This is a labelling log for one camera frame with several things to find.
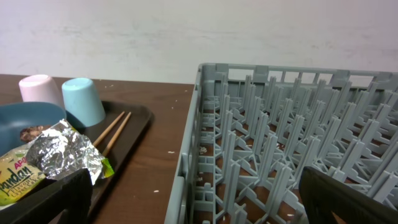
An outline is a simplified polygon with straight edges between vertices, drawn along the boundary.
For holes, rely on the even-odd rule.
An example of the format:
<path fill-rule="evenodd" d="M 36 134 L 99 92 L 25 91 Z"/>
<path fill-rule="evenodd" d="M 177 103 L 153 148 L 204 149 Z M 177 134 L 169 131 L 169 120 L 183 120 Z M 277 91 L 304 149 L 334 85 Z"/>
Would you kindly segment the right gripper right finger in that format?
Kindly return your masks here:
<path fill-rule="evenodd" d="M 336 217 L 345 223 L 397 224 L 397 211 L 309 166 L 303 168 L 299 193 L 310 224 L 336 224 Z"/>

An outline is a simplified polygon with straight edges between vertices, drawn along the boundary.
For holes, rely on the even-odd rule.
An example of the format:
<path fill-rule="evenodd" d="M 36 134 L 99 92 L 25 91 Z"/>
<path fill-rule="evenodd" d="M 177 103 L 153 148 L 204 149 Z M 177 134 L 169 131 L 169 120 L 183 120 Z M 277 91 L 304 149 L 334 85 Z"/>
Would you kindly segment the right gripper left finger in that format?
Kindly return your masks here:
<path fill-rule="evenodd" d="M 88 169 L 80 169 L 1 210 L 1 223 L 86 223 L 93 185 Z"/>

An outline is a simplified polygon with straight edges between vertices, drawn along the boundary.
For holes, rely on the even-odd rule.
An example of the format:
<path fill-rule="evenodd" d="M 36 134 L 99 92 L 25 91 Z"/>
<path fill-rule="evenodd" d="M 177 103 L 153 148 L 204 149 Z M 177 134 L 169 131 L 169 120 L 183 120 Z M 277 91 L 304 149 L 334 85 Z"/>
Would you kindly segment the dark blue plate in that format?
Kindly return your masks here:
<path fill-rule="evenodd" d="M 54 125 L 66 117 L 63 108 L 46 102 L 1 105 L 1 156 L 24 144 L 20 140 L 23 129 Z"/>

